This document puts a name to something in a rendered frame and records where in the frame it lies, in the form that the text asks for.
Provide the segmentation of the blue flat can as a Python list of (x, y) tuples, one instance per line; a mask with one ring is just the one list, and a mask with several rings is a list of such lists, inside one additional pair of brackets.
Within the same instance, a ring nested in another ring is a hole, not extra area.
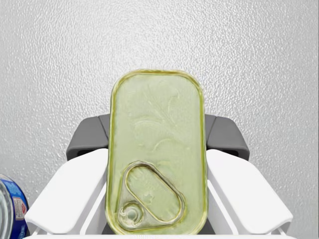
[(20, 187), (0, 174), (0, 239), (24, 239), (28, 236), (24, 219), (27, 211), (28, 203)]

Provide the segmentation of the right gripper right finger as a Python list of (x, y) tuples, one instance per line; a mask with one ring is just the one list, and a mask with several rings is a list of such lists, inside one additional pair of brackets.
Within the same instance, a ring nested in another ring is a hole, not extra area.
[(293, 215), (261, 172), (235, 122), (205, 116), (207, 222), (217, 235), (287, 234)]

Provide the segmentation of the green and blue rectangular can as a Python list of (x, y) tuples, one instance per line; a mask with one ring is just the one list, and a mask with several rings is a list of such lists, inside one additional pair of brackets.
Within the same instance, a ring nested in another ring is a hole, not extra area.
[(119, 235), (195, 235), (204, 226), (204, 98), (189, 74), (136, 70), (114, 85), (105, 212)]

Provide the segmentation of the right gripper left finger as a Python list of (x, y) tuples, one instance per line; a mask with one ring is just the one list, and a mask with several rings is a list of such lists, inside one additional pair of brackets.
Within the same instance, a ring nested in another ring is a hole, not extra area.
[(100, 235), (104, 212), (109, 115), (82, 120), (54, 174), (25, 215), (32, 236)]

